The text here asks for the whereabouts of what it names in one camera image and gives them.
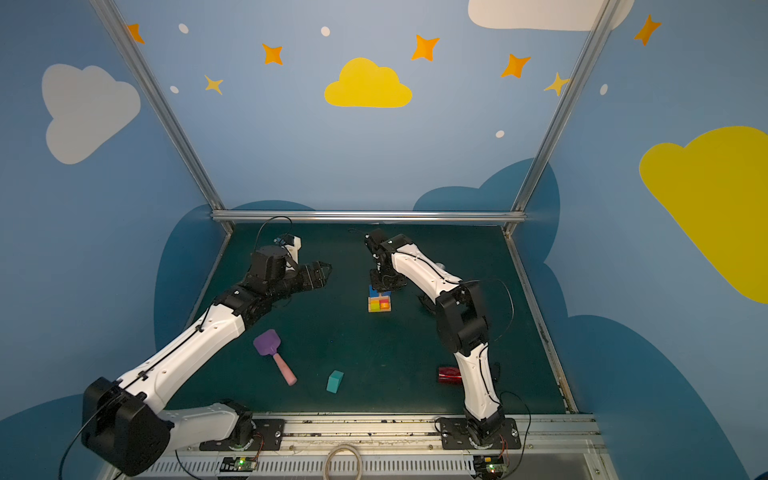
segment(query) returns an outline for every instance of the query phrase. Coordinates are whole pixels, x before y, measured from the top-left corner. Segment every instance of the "robotic arm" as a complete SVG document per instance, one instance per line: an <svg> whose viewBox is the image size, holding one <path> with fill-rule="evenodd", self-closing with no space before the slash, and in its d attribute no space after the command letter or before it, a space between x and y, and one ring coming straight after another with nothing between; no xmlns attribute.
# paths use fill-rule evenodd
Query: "robotic arm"
<svg viewBox="0 0 768 480"><path fill-rule="evenodd" d="M253 438L251 412L233 402L166 411L173 394L211 356L294 293L322 288L328 263L298 264L301 239L291 235L251 254L241 282L218 296L192 326L114 382L93 382L83 397L82 442L128 476L166 451L207 440Z"/></svg>
<svg viewBox="0 0 768 480"><path fill-rule="evenodd" d="M389 238L377 229L366 235L366 246L376 262L374 290L397 290L410 279L424 292L422 302L437 316L440 341L462 374L470 439L477 447L492 443L505 417L488 366L488 314L480 286L446 272L405 235Z"/></svg>

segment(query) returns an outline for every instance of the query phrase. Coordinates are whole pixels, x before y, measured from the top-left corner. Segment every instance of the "white cloud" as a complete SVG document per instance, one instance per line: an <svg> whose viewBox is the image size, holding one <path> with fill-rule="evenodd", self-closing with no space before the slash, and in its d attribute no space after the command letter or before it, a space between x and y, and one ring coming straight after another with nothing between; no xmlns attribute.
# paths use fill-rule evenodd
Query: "white cloud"
<svg viewBox="0 0 768 480"><path fill-rule="evenodd" d="M56 160L76 164L133 120L141 108L133 85L90 66L51 65L43 74L43 101L53 121L45 140Z"/></svg>
<svg viewBox="0 0 768 480"><path fill-rule="evenodd" d="M629 14L634 0L619 0L616 28ZM486 28L589 31L603 0L469 0L470 19Z"/></svg>

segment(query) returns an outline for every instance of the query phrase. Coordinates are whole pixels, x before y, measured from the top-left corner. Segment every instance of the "yellow cloud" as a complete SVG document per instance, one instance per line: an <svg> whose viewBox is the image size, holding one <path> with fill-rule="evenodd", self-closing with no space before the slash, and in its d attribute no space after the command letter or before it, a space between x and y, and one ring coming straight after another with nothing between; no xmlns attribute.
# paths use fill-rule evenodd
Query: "yellow cloud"
<svg viewBox="0 0 768 480"><path fill-rule="evenodd" d="M326 87L326 101L337 107L397 108L407 105L412 96L394 70L379 67L368 58L347 62L339 81Z"/></svg>
<svg viewBox="0 0 768 480"><path fill-rule="evenodd" d="M645 186L728 283L768 303L768 134L718 128L643 156Z"/></svg>

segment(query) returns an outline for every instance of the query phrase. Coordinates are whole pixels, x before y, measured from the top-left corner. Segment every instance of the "yellow star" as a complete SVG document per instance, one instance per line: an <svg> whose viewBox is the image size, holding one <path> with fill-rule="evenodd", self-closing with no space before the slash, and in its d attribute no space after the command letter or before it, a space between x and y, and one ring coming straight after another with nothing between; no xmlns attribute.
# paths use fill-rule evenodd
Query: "yellow star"
<svg viewBox="0 0 768 480"><path fill-rule="evenodd" d="M264 47L264 51L266 52L266 58L264 59L265 65L268 63L276 63L278 65L283 64L283 61L280 60L280 50L283 50L283 47L270 48L265 44L261 44L261 46Z"/></svg>
<svg viewBox="0 0 768 480"><path fill-rule="evenodd" d="M131 37L134 38L135 41L143 44L144 39L139 35L139 24L136 25L126 25L128 27L128 31L131 33Z"/></svg>
<svg viewBox="0 0 768 480"><path fill-rule="evenodd" d="M657 28L661 26L661 23L654 22L650 15L648 15L648 20L645 21L645 25L643 25L643 29L640 30L640 32L635 36L635 40L642 40L643 46L648 45L648 40L650 39L650 36L656 31Z"/></svg>
<svg viewBox="0 0 768 480"><path fill-rule="evenodd" d="M509 65L507 65L507 69L504 70L504 73L502 73L502 78L506 77L507 75L514 75L517 78L520 78L520 75L523 74L523 67L526 63L528 63L528 60L530 60L531 57L527 58L517 58L514 55L509 55Z"/></svg>
<svg viewBox="0 0 768 480"><path fill-rule="evenodd" d="M566 78L563 80L560 78L560 72L557 72L554 74L554 83L544 89L544 91L547 90L554 90L558 93L558 97L560 96L561 90L563 88L563 85L567 84L569 81L571 81L570 78Z"/></svg>
<svg viewBox="0 0 768 480"><path fill-rule="evenodd" d="M219 95L221 95L221 90L219 90L219 84L223 80L213 81L210 78L208 78L208 75L205 76L205 79L208 80L208 86L205 87L205 89L206 90L215 90L215 91L219 92Z"/></svg>
<svg viewBox="0 0 768 480"><path fill-rule="evenodd" d="M411 60L416 60L417 58L426 58L429 61L432 61L432 50L435 48L435 45L437 45L437 41L439 38L433 38L432 40L425 40L424 38L416 36L416 51L413 52L413 58Z"/></svg>

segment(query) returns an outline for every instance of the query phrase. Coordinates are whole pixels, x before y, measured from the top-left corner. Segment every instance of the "red metallic object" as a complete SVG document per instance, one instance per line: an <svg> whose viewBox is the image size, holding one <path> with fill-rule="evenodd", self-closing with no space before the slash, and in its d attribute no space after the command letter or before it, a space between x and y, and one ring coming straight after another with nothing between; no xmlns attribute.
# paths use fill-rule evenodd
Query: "red metallic object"
<svg viewBox="0 0 768 480"><path fill-rule="evenodd" d="M462 373L457 366L440 366L437 368L437 381L449 385L461 385Z"/></svg>

